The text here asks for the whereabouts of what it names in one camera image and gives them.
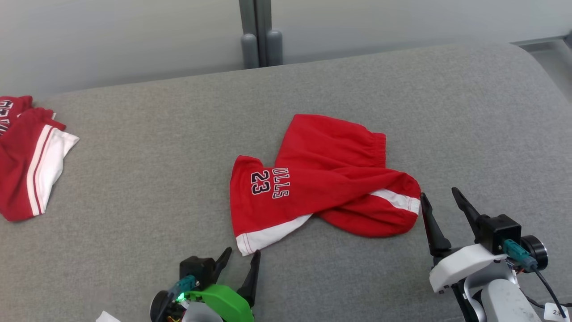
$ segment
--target gray couch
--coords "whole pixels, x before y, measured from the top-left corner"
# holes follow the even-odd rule
[[[0,321],[149,321],[149,303],[191,255],[234,248],[219,281],[242,283],[229,180],[239,154],[271,166],[296,113],[387,134],[388,167],[427,193],[454,246],[472,235],[459,187],[482,213],[506,213],[546,245],[545,276],[572,300],[572,108],[512,45],[413,49],[58,95],[81,138],[47,213],[0,221]],[[258,321],[462,321],[433,294],[423,220],[367,239],[318,218],[262,251]],[[539,302],[535,276],[520,279]]]

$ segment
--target gray pole base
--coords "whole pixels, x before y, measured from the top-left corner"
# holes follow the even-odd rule
[[[282,33],[278,30],[270,30],[266,34],[266,46],[268,54],[268,66],[279,66],[283,62]]]
[[[260,67],[258,61],[258,42],[253,34],[243,34],[240,37],[240,44],[243,47],[244,69]]]

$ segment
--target white trim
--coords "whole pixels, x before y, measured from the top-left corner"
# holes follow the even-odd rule
[[[370,193],[370,195],[389,201],[390,204],[397,209],[407,210],[419,215],[419,207],[421,206],[421,200],[419,199],[397,194],[388,189],[380,189]]]
[[[46,146],[43,149],[35,176],[35,191],[38,195],[40,213],[46,212],[51,188],[62,174],[63,159],[78,140],[77,136],[56,128],[51,130],[46,139]]]
[[[28,190],[28,199],[30,200],[30,206],[32,209],[32,215],[37,216],[40,214],[40,209],[38,209],[38,202],[36,201],[34,193],[34,171],[38,166],[39,157],[42,154],[42,147],[46,141],[47,134],[50,132],[51,126],[44,125],[42,132],[40,132],[39,138],[36,141],[36,147],[34,150],[34,155],[32,156],[32,161],[28,167],[28,172],[26,173],[26,188]]]
[[[54,128],[48,135],[48,137],[46,137],[46,143],[45,146],[43,148],[40,160],[38,161],[38,168],[35,172],[35,177],[34,177],[34,184],[35,184],[35,192],[36,195],[38,196],[38,202],[39,202],[39,213],[43,214],[46,212],[46,207],[45,204],[43,203],[43,187],[41,186],[40,183],[40,174],[42,173],[42,169],[44,168],[44,161],[46,160],[46,156],[47,156],[47,152],[48,149],[50,148],[50,145],[52,143],[52,138],[54,137],[55,131],[57,129]]]
[[[246,256],[254,253],[258,249],[265,248],[266,246],[281,240],[286,235],[303,225],[311,215],[312,214],[302,215],[294,220],[287,221],[276,226],[238,235],[236,237],[236,244],[239,247],[240,253],[243,256]]]

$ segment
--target teal connector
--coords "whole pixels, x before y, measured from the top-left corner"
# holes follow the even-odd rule
[[[192,275],[187,275],[182,280],[178,281],[173,287],[171,287],[168,292],[173,293],[174,296],[179,296],[179,294],[190,292],[194,290],[197,286],[197,281]]]
[[[518,245],[512,239],[507,239],[503,243],[503,252],[510,258],[521,263],[521,265],[528,271],[533,270],[533,266],[538,265],[538,262],[527,252],[524,248]]]

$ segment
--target white wall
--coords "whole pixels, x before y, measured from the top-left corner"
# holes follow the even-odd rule
[[[272,2],[284,63],[452,42],[567,34],[571,0],[287,0]]]
[[[238,0],[1,0],[0,95],[242,68]]]

